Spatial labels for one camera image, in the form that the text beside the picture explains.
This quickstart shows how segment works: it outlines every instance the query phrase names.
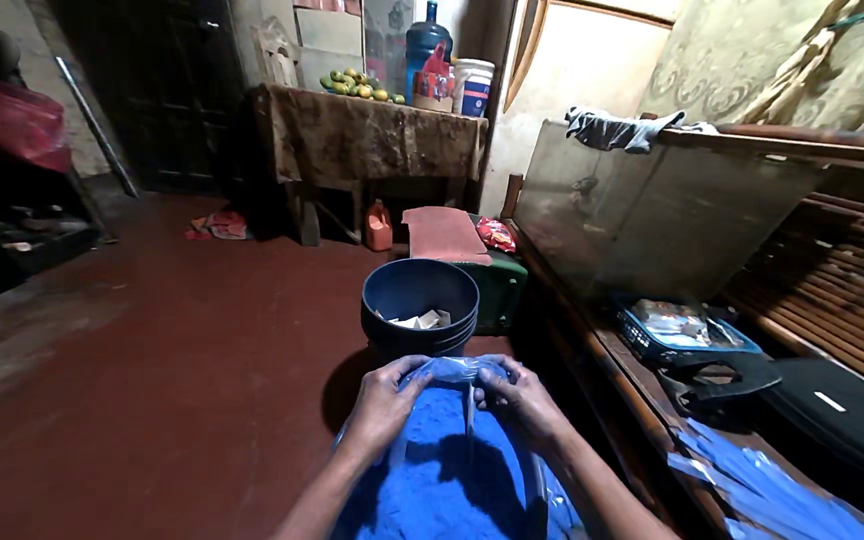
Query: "white bucket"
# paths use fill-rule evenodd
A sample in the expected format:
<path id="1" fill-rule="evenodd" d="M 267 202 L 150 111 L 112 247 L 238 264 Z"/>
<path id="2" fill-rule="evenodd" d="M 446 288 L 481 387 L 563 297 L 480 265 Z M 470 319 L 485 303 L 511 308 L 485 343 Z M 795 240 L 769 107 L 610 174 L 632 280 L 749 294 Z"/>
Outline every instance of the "white bucket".
<path id="1" fill-rule="evenodd" d="M 496 65 L 482 59 L 459 58 L 453 66 L 455 90 L 452 92 L 452 113 L 484 117 Z"/>

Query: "blue powder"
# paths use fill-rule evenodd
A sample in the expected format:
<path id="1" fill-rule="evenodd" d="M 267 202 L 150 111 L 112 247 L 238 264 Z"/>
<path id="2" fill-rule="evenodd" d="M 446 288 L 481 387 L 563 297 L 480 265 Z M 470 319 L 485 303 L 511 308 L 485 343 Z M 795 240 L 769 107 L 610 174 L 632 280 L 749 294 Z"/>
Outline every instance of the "blue powder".
<path id="1" fill-rule="evenodd" d="M 333 539 L 518 539 L 527 530 L 522 468 L 505 431 L 476 411 L 465 433 L 462 393 L 426 388 L 404 434 L 405 461 L 371 467 L 352 492 Z"/>

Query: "black case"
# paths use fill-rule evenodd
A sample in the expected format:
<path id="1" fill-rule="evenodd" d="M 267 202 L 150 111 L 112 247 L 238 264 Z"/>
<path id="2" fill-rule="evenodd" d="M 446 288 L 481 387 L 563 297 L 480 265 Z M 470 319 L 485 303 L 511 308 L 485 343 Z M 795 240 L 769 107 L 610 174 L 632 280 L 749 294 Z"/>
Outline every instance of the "black case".
<path id="1" fill-rule="evenodd" d="M 864 380 L 823 358 L 777 360 L 756 430 L 817 484 L 864 510 Z"/>

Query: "orange bottle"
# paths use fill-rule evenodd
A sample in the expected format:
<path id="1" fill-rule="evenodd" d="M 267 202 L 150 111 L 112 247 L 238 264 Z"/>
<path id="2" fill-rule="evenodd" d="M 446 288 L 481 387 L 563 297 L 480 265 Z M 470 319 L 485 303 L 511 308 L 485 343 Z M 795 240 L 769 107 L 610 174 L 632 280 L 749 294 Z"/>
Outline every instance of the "orange bottle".
<path id="1" fill-rule="evenodd" d="M 382 199 L 375 199 L 366 214 L 366 246 L 372 251 L 392 249 L 392 220 Z"/>

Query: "plastic basket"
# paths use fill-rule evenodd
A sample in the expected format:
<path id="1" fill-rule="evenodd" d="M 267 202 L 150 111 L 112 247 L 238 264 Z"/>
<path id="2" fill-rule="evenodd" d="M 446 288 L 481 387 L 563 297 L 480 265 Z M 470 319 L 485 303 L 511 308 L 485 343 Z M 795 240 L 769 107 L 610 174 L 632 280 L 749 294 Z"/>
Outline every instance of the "plastic basket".
<path id="1" fill-rule="evenodd" d="M 631 350 L 643 362 L 669 363 L 677 355 L 691 353 L 762 353 L 762 348 L 755 341 L 721 319 L 715 319 L 715 321 L 731 333 L 734 338 L 742 340 L 743 345 L 739 347 L 676 347 L 666 345 L 656 339 L 652 332 L 642 324 L 639 317 L 632 313 L 632 306 L 646 297 L 622 293 L 613 293 L 611 296 L 615 303 L 615 316 L 618 319 L 619 330 L 629 342 Z M 671 298 L 650 298 L 649 300 L 673 304 L 682 303 L 680 300 Z"/>

